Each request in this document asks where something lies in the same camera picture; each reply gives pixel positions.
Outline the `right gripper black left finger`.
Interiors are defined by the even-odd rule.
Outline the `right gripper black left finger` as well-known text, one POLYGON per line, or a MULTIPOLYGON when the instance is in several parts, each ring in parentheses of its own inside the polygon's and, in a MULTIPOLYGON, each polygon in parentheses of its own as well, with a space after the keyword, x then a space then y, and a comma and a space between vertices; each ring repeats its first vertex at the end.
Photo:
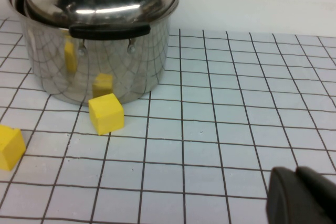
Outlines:
POLYGON ((296 170, 284 167, 271 171, 266 213, 269 223, 332 223, 296 170))

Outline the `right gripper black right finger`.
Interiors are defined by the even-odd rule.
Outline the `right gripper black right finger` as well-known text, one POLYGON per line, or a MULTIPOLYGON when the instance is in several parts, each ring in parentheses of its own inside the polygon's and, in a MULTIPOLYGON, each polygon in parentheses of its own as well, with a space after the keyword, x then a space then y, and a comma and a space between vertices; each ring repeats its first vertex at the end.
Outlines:
POLYGON ((325 214, 335 223, 335 184, 309 167, 298 167, 296 175, 325 214))

